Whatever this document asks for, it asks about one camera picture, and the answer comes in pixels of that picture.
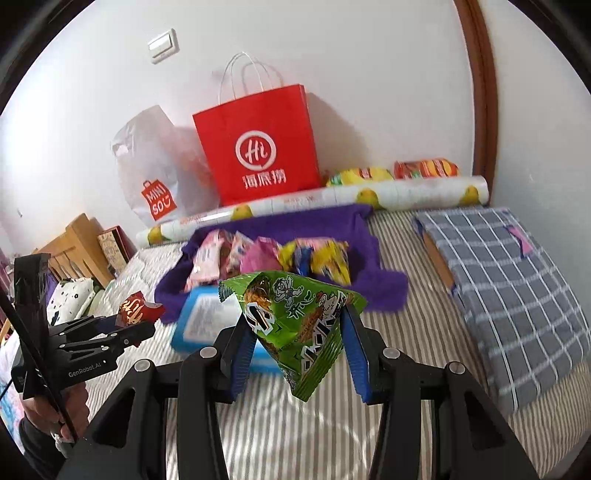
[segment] candy wrapper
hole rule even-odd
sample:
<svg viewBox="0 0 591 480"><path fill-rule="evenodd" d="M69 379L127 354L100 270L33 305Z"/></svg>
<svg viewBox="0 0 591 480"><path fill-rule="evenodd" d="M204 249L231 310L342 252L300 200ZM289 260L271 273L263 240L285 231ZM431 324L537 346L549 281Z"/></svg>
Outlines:
<svg viewBox="0 0 591 480"><path fill-rule="evenodd" d="M272 238L258 237L240 260L240 272L262 272L281 270L277 255L281 245Z"/></svg>
<svg viewBox="0 0 591 480"><path fill-rule="evenodd" d="M367 305L354 291L280 271L229 278L220 282L219 293L221 301L236 294L248 325L303 401L343 348L341 309L352 304L360 313Z"/></svg>
<svg viewBox="0 0 591 480"><path fill-rule="evenodd" d="M139 322L156 322L165 308L161 303L151 303L146 301L144 295L137 291L132 293L119 306L115 325L118 327L127 327Z"/></svg>
<svg viewBox="0 0 591 480"><path fill-rule="evenodd" d="M299 258L296 259L296 252L301 247L312 249L310 260L310 271L317 275L323 275L335 283L343 286L351 285L349 274L349 259L347 256L347 242L338 242L334 238L296 238L286 243L277 256L283 270L298 271Z"/></svg>
<svg viewBox="0 0 591 480"><path fill-rule="evenodd" d="M232 234L225 230L212 230L197 250L184 291L226 278L228 255L232 246Z"/></svg>
<svg viewBox="0 0 591 480"><path fill-rule="evenodd" d="M294 252L295 273L303 277L310 276L310 262L312 261L312 247L296 247Z"/></svg>
<svg viewBox="0 0 591 480"><path fill-rule="evenodd" d="M226 267L226 272L228 272L227 278L234 277L240 273L240 262L253 243L243 233L236 232L234 234L234 240L232 241L232 247L228 255L228 266Z"/></svg>

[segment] black gripper frame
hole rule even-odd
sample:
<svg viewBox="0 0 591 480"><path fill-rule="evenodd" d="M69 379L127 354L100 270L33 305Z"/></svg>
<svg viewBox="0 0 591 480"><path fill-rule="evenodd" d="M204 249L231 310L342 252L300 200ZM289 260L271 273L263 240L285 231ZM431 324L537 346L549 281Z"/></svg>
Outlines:
<svg viewBox="0 0 591 480"><path fill-rule="evenodd" d="M433 480L538 480L513 432L465 367L415 363L386 349L381 335L352 322L368 359L371 404L383 404L370 480L416 480L420 467L421 400L433 408ZM58 480L164 480L169 398L178 398L180 480L228 480L215 403L231 403L231 363L244 335L241 316L220 332L212 351L155 367L140 360L99 410Z"/></svg>
<svg viewBox="0 0 591 480"><path fill-rule="evenodd" d="M235 400L232 364L245 335L255 339L241 316L219 333L215 354L205 349L158 367L136 362L76 443L58 480L165 480L170 398L178 398L178 477L228 480L215 404Z"/></svg>
<svg viewBox="0 0 591 480"><path fill-rule="evenodd" d="M117 358L129 345L139 344L154 335L151 322L140 322L117 329L116 316L84 317L60 325L47 323L46 272L49 254L34 254L15 259L15 310L22 319L31 343L43 359L49 379L35 368L33 359L21 341L11 377L23 398L47 395L47 382L56 392L98 377L117 368ZM100 333L104 338L96 337Z"/></svg>
<svg viewBox="0 0 591 480"><path fill-rule="evenodd" d="M463 364L418 364L387 349L350 306L342 316L348 321L368 359L374 393L369 404L384 405L370 480L418 478L421 400L431 401L433 480L539 480L513 431Z"/></svg>

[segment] pink snack package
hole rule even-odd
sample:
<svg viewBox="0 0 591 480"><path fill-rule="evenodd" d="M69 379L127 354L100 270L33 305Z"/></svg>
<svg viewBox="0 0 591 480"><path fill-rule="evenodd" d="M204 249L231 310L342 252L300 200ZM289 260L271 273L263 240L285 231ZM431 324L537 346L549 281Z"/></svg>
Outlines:
<svg viewBox="0 0 591 480"><path fill-rule="evenodd" d="M282 270L277 255L281 245L272 238L257 237L240 260L240 273Z"/></svg>
<svg viewBox="0 0 591 480"><path fill-rule="evenodd" d="M248 249L252 246L253 241L246 235L240 232L234 234L234 240L232 241L232 248L228 255L228 266L226 267L226 278L234 277L239 275L240 272L240 260Z"/></svg>
<svg viewBox="0 0 591 480"><path fill-rule="evenodd" d="M231 245L231 233L225 230L209 232L193 258L193 270L187 278L184 291L217 281L220 273L226 272Z"/></svg>

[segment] yellow snack package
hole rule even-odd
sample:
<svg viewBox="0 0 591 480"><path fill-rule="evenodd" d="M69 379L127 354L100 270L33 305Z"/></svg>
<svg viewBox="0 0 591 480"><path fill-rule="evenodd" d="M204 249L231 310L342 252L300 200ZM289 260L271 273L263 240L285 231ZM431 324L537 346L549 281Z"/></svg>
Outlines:
<svg viewBox="0 0 591 480"><path fill-rule="evenodd" d="M347 242L328 240L326 244L312 252L310 269L312 273L324 275L339 285L351 285Z"/></svg>
<svg viewBox="0 0 591 480"><path fill-rule="evenodd" d="M292 240L291 242L287 242L279 249L277 260L285 272L290 272L294 266L294 253L296 251L296 247L297 241Z"/></svg>
<svg viewBox="0 0 591 480"><path fill-rule="evenodd" d="M334 187L336 185L355 185L359 183L367 183L369 181L382 180L392 180L392 174L385 168L351 168L333 175L331 178L329 178L326 186Z"/></svg>

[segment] purple cloth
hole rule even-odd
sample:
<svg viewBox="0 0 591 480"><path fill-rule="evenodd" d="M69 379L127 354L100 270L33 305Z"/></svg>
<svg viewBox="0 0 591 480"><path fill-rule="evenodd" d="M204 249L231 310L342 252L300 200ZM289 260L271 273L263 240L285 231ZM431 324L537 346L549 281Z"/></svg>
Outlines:
<svg viewBox="0 0 591 480"><path fill-rule="evenodd" d="M154 299L166 308L166 313L161 318L162 322L166 324L178 319L189 296L188 293L183 293L183 288L193 268L193 257L206 235L217 228L232 233L239 231L252 239L257 236L268 236L281 244L294 238L315 236L328 236L346 241L349 244L349 270L352 282L347 288L361 293L367 299L367 310L396 312L406 303L408 278L403 272L380 268L378 239L369 233L365 222L371 213L372 207L369 205L347 205L252 217L195 230L189 243L183 247L181 259L156 286ZM332 283L324 277L317 278Z"/></svg>
<svg viewBox="0 0 591 480"><path fill-rule="evenodd" d="M56 290L56 287L58 286L58 282L57 282L56 278L53 276L53 273L49 269L47 269L47 272L46 272L46 285L47 285L47 289L46 289L46 293L45 293L45 303L47 306L47 302L49 302L51 300L51 296L53 295L53 292Z"/></svg>

